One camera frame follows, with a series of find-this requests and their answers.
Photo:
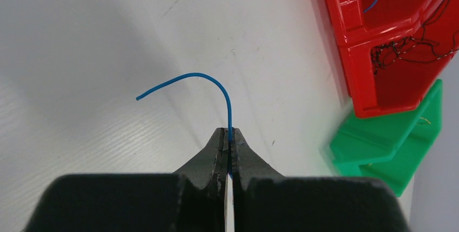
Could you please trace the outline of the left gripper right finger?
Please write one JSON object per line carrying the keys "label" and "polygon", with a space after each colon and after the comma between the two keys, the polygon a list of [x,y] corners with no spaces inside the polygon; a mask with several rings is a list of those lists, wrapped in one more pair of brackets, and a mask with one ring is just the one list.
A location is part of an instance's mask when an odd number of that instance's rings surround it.
{"label": "left gripper right finger", "polygon": [[395,194],[371,177],[287,177],[232,130],[236,231],[409,231]]}

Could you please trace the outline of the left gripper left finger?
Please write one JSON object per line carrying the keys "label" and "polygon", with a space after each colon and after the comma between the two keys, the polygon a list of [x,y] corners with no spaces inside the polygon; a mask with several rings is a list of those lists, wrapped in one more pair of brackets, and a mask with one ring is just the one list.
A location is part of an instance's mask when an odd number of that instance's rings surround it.
{"label": "left gripper left finger", "polygon": [[228,131],[172,173],[68,174],[42,194],[26,231],[224,231]]}

